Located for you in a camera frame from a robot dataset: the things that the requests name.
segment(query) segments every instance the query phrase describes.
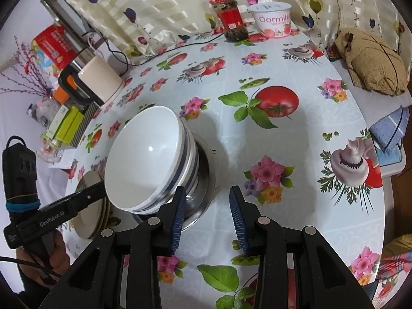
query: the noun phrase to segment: stacked bowl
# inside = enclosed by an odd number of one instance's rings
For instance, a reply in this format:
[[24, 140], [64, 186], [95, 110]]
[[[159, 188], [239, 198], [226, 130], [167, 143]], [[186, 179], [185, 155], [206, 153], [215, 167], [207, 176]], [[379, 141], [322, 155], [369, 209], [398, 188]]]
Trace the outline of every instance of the stacked bowl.
[[167, 107], [151, 107], [117, 136], [106, 165], [106, 192], [121, 210], [155, 214], [178, 186], [191, 195], [198, 167], [196, 142], [186, 124]]

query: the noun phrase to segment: curtain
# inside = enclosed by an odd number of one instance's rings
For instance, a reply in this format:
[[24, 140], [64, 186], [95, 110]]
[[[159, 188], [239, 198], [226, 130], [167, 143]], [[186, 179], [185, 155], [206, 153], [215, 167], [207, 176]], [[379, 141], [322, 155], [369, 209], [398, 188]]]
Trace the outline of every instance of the curtain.
[[[218, 27], [209, 0], [66, 0], [118, 49], [130, 57], [153, 56], [165, 46]], [[246, 22], [249, 4], [274, 0], [237, 0]], [[341, 28], [381, 36], [400, 53], [409, 70], [412, 34], [390, 0], [279, 0], [292, 5], [292, 21], [323, 50]]]

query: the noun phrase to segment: human hand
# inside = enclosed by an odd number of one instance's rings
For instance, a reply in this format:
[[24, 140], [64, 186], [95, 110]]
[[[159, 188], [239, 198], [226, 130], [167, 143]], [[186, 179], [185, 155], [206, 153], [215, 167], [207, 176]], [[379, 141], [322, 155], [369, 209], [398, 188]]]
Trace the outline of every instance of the human hand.
[[[60, 275], [63, 275], [70, 267], [70, 258], [66, 253], [66, 246], [63, 241], [63, 236], [61, 233], [57, 230], [53, 232], [53, 240], [54, 240], [54, 251], [49, 257], [49, 262], [51, 267], [53, 268], [53, 272], [58, 273]], [[44, 266], [45, 264], [40, 260], [39, 257], [36, 257], [35, 255], [34, 258], [36, 259], [37, 264], [40, 264], [41, 266]], [[27, 251], [24, 249], [24, 247], [19, 247], [16, 250], [16, 258], [20, 260], [25, 260], [28, 262], [34, 262], [30, 256], [28, 255]], [[46, 287], [45, 283], [42, 281], [40, 277], [44, 276], [44, 273], [37, 268], [27, 266], [27, 265], [21, 265], [19, 264], [21, 271], [26, 275], [28, 278], [34, 280], [38, 284], [40, 284], [43, 287]], [[57, 277], [51, 276], [54, 280], [58, 280]]]

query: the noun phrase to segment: red label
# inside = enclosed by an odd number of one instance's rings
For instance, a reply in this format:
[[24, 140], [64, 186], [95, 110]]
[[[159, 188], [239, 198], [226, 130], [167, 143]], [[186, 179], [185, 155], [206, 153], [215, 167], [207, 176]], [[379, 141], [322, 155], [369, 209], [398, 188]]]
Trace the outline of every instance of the red label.
[[76, 51], [54, 25], [42, 31], [34, 40], [59, 70], [65, 68], [76, 56]]
[[240, 16], [238, 8], [219, 13], [219, 18], [225, 30], [233, 30], [243, 26], [242, 17]]

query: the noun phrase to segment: electric kettle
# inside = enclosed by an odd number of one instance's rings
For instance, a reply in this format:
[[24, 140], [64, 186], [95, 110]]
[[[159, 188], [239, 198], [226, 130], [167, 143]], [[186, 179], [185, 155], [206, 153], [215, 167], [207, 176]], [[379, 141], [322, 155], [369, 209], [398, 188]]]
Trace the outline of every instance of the electric kettle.
[[[76, 89], [67, 81], [69, 76], [73, 77]], [[91, 105], [95, 102], [100, 107], [117, 96], [124, 87], [122, 78], [90, 48], [81, 50], [71, 63], [62, 69], [58, 84], [80, 105]]]

